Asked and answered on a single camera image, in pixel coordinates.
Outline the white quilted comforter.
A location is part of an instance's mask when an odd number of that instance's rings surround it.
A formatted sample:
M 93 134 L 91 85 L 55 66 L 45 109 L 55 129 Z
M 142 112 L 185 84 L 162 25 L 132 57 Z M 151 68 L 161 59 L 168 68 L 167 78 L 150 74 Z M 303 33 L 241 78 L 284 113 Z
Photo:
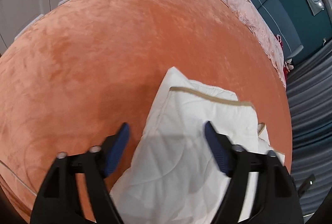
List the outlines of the white quilted comforter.
M 249 152 L 271 149 L 251 103 L 168 69 L 131 166 L 110 192 L 124 223 L 211 223 L 229 178 L 206 142 L 206 122 Z

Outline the orange plush bed blanket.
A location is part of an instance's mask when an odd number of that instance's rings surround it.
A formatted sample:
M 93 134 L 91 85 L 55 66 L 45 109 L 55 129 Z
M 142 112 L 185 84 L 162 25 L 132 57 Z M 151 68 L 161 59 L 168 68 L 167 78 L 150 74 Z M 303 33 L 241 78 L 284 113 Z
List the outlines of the orange plush bed blanket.
M 25 220 L 55 155 L 79 154 L 127 122 L 129 167 L 171 67 L 251 102 L 292 162 L 285 87 L 252 32 L 221 0 L 70 0 L 1 57 L 1 187 Z

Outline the grey pleated curtain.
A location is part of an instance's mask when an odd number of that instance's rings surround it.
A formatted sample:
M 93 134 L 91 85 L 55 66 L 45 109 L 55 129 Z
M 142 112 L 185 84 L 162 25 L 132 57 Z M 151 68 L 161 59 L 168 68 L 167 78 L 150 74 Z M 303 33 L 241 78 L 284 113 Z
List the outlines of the grey pleated curtain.
M 331 42 L 290 72 L 286 94 L 293 136 L 291 175 L 297 186 L 315 176 L 300 198 L 303 214 L 310 215 L 331 189 Z

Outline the red plush toy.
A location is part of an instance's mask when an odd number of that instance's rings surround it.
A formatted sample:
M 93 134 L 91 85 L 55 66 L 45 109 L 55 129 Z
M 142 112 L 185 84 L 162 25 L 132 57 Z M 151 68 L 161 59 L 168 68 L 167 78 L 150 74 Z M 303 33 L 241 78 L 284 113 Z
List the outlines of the red plush toy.
M 282 42 L 282 37 L 279 34 L 275 35 L 278 43 L 281 46 L 281 49 L 284 50 L 283 48 L 283 42 Z M 285 78 L 288 77 L 288 74 L 290 73 L 290 71 L 292 71 L 294 69 L 294 65 L 293 65 L 293 59 L 286 59 L 286 57 L 284 56 L 284 66 L 283 66 L 283 72 L 284 72 L 284 76 Z

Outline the pink lace bedspread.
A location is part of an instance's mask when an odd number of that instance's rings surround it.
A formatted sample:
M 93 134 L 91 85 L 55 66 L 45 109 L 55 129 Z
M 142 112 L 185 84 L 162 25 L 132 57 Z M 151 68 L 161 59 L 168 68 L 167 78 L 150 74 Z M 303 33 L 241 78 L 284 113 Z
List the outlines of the pink lace bedspread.
M 255 36 L 286 87 L 282 47 L 251 0 L 221 0 Z

